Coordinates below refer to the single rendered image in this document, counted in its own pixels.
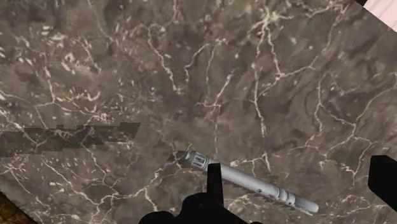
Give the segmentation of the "grey pen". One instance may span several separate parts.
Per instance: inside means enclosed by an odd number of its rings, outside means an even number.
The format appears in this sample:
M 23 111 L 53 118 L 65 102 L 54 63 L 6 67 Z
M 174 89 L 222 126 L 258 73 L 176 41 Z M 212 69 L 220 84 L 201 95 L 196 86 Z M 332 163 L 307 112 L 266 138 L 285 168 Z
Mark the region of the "grey pen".
M 210 164 L 217 164 L 218 161 L 201 154 L 197 151 L 183 151 L 181 153 L 183 162 L 188 166 L 207 172 Z M 221 178 L 228 183 L 247 190 L 257 196 L 264 197 L 272 204 L 288 207 L 312 216 L 319 211 L 319 206 L 310 200 L 291 193 L 283 188 L 275 186 L 246 172 L 240 171 L 229 165 L 220 163 Z

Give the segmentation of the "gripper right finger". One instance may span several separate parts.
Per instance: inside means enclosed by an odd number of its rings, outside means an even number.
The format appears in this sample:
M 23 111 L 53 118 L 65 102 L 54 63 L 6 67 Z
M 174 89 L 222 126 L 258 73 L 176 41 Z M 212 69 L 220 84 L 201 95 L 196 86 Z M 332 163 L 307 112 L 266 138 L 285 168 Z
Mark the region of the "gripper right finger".
M 387 155 L 371 156 L 368 187 L 397 212 L 397 160 Z

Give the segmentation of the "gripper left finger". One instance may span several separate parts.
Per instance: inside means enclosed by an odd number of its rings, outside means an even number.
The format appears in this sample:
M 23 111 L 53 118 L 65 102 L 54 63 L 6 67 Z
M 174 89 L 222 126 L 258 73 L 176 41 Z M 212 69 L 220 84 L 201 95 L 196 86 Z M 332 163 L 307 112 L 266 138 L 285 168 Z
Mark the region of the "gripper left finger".
M 181 224 L 223 224 L 223 210 L 221 167 L 220 164 L 209 164 L 206 192 L 185 198 L 181 209 Z

